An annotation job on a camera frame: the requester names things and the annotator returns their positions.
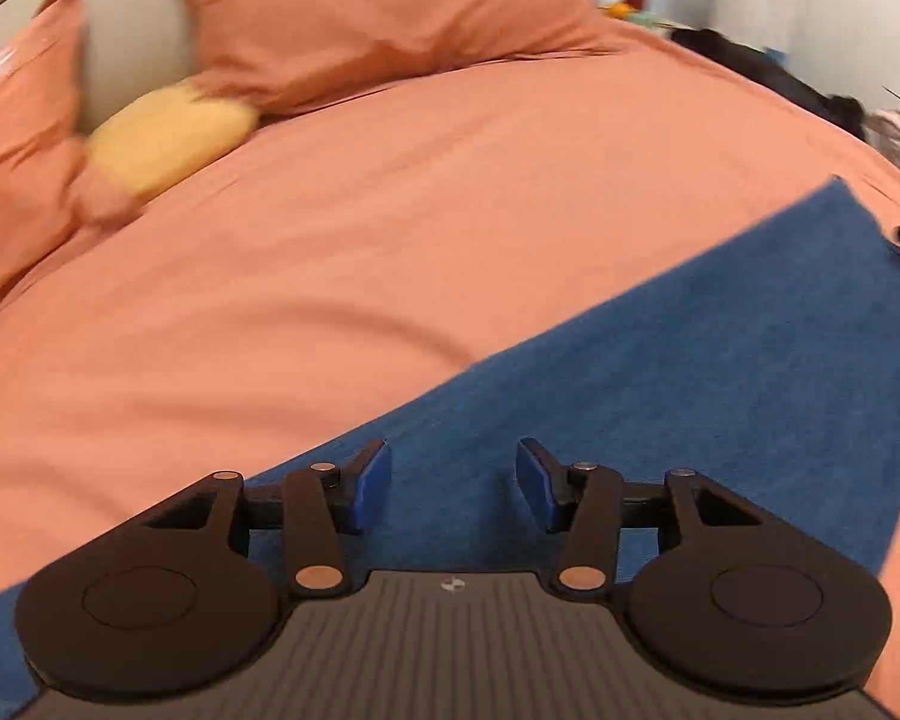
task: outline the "ribbed black surface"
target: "ribbed black surface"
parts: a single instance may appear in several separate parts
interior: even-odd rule
[[[877,720],[860,694],[813,707],[726,704],[670,682],[594,605],[532,574],[376,572],[357,595],[302,605],[249,669],[160,704],[48,694],[23,720]]]

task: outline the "logo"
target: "logo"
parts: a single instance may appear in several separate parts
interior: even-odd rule
[[[443,580],[440,586],[451,595],[456,595],[459,592],[463,592],[463,589],[466,588],[466,582],[460,577],[450,577],[450,579]]]

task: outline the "green object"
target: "green object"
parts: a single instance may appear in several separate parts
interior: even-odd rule
[[[658,18],[656,18],[655,13],[652,13],[649,10],[636,10],[634,13],[624,16],[624,20],[639,26],[645,26],[646,28],[653,28],[659,21]]]

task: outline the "orange pillow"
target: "orange pillow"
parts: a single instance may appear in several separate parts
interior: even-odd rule
[[[45,0],[0,50],[0,292],[62,244],[82,218],[128,200],[84,167],[79,108],[80,0]]]
[[[593,0],[186,1],[194,83],[276,115],[488,60],[608,52],[617,40]]]

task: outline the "bedding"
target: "bedding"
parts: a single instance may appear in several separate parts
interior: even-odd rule
[[[82,223],[125,206],[74,133],[83,27],[79,0],[45,0],[0,49],[0,295]]]
[[[853,258],[831,256],[848,243]],[[900,260],[832,180],[250,483],[342,463],[385,437],[389,503],[365,536],[343,541],[357,581],[375,566],[533,569],[563,539],[540,533],[517,490],[514,447],[528,434],[564,461],[612,463],[631,479],[687,464],[875,572],[900,507]],[[251,559],[279,583],[283,548],[282,533],[252,536]],[[655,532],[626,532],[618,579],[655,550]],[[15,597],[0,596],[5,630]],[[0,695],[29,697],[19,654],[0,650],[0,664]]]
[[[516,55],[609,52],[593,0],[186,0],[197,87],[289,115]]]

